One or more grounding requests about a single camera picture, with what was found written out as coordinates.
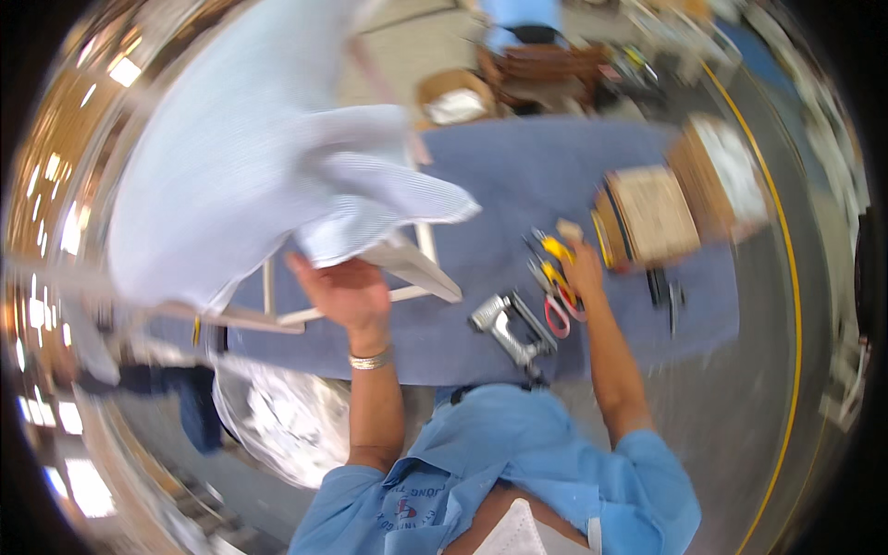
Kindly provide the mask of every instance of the bracelet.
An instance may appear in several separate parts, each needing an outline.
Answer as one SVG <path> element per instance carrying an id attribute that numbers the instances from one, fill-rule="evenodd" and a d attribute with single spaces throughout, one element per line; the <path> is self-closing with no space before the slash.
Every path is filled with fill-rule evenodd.
<path id="1" fill-rule="evenodd" d="M 392 361 L 392 346 L 389 345 L 382 351 L 380 354 L 376 356 L 371 356 L 368 359 L 359 359 L 356 356 L 351 354 L 348 355 L 348 363 L 352 365 L 353 369 L 356 370 L 375 370 L 382 368 L 386 364 Z"/>

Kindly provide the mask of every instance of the plastic bag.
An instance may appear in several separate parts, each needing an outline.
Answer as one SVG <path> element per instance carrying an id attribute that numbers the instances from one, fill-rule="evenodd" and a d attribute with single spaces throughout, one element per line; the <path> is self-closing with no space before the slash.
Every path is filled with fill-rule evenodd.
<path id="1" fill-rule="evenodd" d="M 251 456 L 298 488 L 319 488 L 327 472 L 345 464 L 345 388 L 233 355 L 214 362 L 219 418 Z"/>

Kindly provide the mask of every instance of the pneumatic nail gun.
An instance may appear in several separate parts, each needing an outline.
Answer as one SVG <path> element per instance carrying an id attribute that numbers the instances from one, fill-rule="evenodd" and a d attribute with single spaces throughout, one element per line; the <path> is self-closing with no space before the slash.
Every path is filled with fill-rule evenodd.
<path id="1" fill-rule="evenodd" d="M 527 324 L 532 336 L 530 344 L 522 343 L 509 331 L 510 316 L 516 316 Z M 492 335 L 515 364 L 525 371 L 531 385 L 545 385 L 543 372 L 534 364 L 534 357 L 555 353 L 558 345 L 517 291 L 505 297 L 494 295 L 489 298 L 469 317 L 469 325 L 475 331 Z"/>

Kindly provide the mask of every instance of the workbench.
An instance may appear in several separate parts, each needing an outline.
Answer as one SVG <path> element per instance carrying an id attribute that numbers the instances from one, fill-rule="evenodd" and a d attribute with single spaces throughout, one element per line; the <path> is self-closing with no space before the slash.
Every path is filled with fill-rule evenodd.
<path id="1" fill-rule="evenodd" d="M 469 314 L 495 293 L 517 289 L 543 319 L 543 293 L 527 270 L 529 252 L 521 235 L 535 226 L 555 234 L 555 222 L 579 223 L 594 244 L 590 206 L 606 170 L 663 163 L 662 151 L 678 130 L 644 123 L 616 123 L 560 116 L 496 120 L 428 131 L 424 138 L 434 163 L 426 171 L 472 193 L 483 207 L 457 226 L 436 226 L 441 268 L 462 288 L 454 305 L 436 297 L 397 303 L 392 309 L 395 364 L 403 384 L 467 385 L 520 382 L 520 369 L 496 341 L 473 332 Z M 278 313 L 308 307 L 281 256 L 276 256 L 274 290 Z M 704 246 L 666 277 L 683 286 L 687 301 L 670 337 L 669 311 L 654 309 L 644 273 L 605 271 L 604 288 L 614 316 L 642 371 L 714 351 L 737 337 L 740 315 L 728 244 Z M 393 287 L 402 283 L 389 277 Z M 233 305 L 261 309 L 260 272 L 244 281 Z M 537 359 L 548 379 L 589 379 L 583 325 L 559 341 L 558 353 Z M 191 322 L 158 318 L 155 337 L 193 348 Z M 309 322 L 304 335 L 229 329 L 230 353 L 323 377 L 348 379 L 345 332 L 336 324 Z"/>

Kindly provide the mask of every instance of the floor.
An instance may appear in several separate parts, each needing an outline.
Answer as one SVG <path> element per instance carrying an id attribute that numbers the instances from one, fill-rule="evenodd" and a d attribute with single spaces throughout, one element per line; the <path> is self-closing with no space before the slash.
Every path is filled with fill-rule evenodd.
<path id="1" fill-rule="evenodd" d="M 628 33 L 619 20 L 588 10 L 576 15 L 565 19 L 572 40 Z M 416 81 L 443 68 L 470 67 L 472 46 L 466 37 L 476 32 L 477 23 L 452 2 L 404 0 L 390 2 L 365 36 L 400 101 L 418 118 Z M 671 103 L 658 119 L 681 123 L 689 112 L 704 111 L 736 121 L 706 76 L 693 89 L 664 79 Z M 700 499 L 703 522 L 689 553 L 734 552 L 742 545 L 750 553 L 768 552 L 809 481 L 815 451 L 835 452 L 843 440 L 826 428 L 817 411 L 829 370 L 830 309 L 822 299 L 829 294 L 830 276 L 813 215 L 812 190 L 818 187 L 811 184 L 811 172 L 805 172 L 812 164 L 816 169 L 816 161 L 806 157 L 805 166 L 800 165 L 797 152 L 804 149 L 788 139 L 763 86 L 740 71 L 727 93 L 745 117 L 788 207 L 786 225 L 800 276 L 797 287 L 790 279 L 783 231 L 775 223 L 735 250 L 741 300 L 738 339 L 711 355 L 653 369 L 645 378 L 657 429 L 685 465 Z M 351 67 L 345 71 L 341 100 L 373 101 Z M 796 297 L 804 315 L 800 329 L 794 316 Z M 797 331 L 803 361 L 798 368 Z M 555 384 L 553 390 L 590 440 L 607 448 L 591 386 Z M 431 414 L 432 392 L 408 387 L 405 399 L 410 443 Z M 227 455 L 198 455 L 178 428 L 174 400 L 122 396 L 118 404 L 133 431 L 162 462 L 210 483 L 226 506 L 251 526 L 289 540 L 313 498 L 311 492 L 287 486 Z M 815 477 L 820 476 L 818 469 Z"/>

